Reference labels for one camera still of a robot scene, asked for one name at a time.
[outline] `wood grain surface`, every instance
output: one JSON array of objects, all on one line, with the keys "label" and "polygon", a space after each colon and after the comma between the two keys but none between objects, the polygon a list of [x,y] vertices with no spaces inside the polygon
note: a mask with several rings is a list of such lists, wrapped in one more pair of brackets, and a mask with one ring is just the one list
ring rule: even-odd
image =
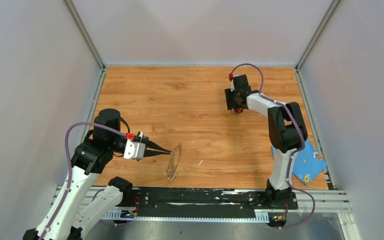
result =
[{"label": "wood grain surface", "polygon": [[[170,156],[160,155],[142,162],[114,157],[95,184],[107,185],[119,176],[134,186],[264,189],[273,167],[268,121],[249,109],[241,114],[227,110],[224,90],[230,87],[231,70],[201,66],[110,67],[95,117],[102,109],[117,109],[132,133],[142,131],[169,150],[181,143],[182,153],[172,183],[166,174]],[[308,138],[314,145],[294,69],[261,70],[267,96],[300,104]],[[261,78],[255,69],[241,67],[234,74],[246,74],[252,89],[259,88]],[[292,183],[305,189],[328,188],[323,173],[309,187],[295,177]]]}]

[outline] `white wall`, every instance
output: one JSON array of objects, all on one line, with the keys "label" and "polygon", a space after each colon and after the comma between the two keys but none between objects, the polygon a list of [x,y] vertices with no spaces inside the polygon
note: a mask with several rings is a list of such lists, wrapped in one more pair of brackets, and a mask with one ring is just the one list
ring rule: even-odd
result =
[{"label": "white wall", "polygon": [[0,239],[21,239],[49,210],[65,131],[86,119],[99,74],[63,1],[0,1]]},{"label": "white wall", "polygon": [[384,1],[344,0],[302,70],[333,180],[384,238]]},{"label": "white wall", "polygon": [[112,65],[295,65],[331,0],[74,0]]}]

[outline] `robotic arm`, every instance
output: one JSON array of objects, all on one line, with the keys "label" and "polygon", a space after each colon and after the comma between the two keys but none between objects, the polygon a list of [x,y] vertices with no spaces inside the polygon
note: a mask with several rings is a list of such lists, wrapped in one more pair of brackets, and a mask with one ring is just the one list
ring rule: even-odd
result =
[{"label": "robotic arm", "polygon": [[[104,125],[118,132],[121,122],[129,129],[120,112],[115,109],[100,111],[94,120],[95,124]],[[104,192],[95,201],[78,213],[86,193],[106,164],[113,159],[114,153],[123,154],[126,159],[141,161],[144,157],[169,155],[171,151],[150,141],[142,132],[137,135],[128,132],[126,136],[121,136],[99,127],[90,130],[84,141],[76,147],[71,158],[70,189],[66,191],[69,181],[67,176],[62,186],[63,190],[59,192],[43,221],[36,229],[27,230],[23,240],[83,239],[107,211],[119,203],[130,200],[132,184],[116,177],[108,183]],[[60,202],[63,203],[61,208],[58,208]]]},{"label": "robotic arm", "polygon": [[[293,194],[287,182],[292,175],[292,171],[288,174],[288,166],[292,158],[290,168],[294,167],[296,157],[292,152],[302,146],[300,136],[292,124],[285,124],[285,121],[291,121],[285,109],[279,106],[277,101],[271,101],[258,90],[251,90],[246,75],[231,76],[230,83],[230,88],[224,90],[228,110],[240,114],[243,109],[251,109],[268,119],[269,138],[275,151],[273,171],[267,180],[265,197],[273,206],[283,204]],[[283,104],[290,110],[304,140],[307,140],[307,130],[300,106],[296,102]]]}]

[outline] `wooden tabletop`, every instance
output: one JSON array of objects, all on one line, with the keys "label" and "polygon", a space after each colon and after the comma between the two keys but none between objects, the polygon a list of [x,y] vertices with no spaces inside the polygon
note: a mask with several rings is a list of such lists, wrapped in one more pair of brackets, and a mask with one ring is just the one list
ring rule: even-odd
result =
[{"label": "wooden tabletop", "polygon": [[[232,67],[109,67],[97,103],[95,117],[114,108],[128,122],[131,132],[144,132],[150,140],[173,150],[182,144],[176,179],[166,173],[170,156],[144,158],[142,162],[114,157],[96,181],[107,185],[119,176],[134,186],[264,189],[273,168],[268,121],[255,111],[241,114],[227,110],[224,90],[230,88]],[[283,102],[301,106],[308,138],[314,145],[293,68],[262,67],[263,92]],[[260,86],[257,70],[241,67],[253,90]],[[306,187],[327,189],[323,173]]]}]

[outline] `blue cloth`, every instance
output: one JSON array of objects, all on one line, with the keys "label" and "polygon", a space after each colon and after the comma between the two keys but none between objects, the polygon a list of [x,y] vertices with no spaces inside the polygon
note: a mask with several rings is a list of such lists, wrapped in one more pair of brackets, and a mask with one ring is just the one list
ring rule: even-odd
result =
[{"label": "blue cloth", "polygon": [[296,153],[292,174],[299,178],[305,185],[309,185],[328,164],[319,155],[310,141],[305,142],[305,148]]}]

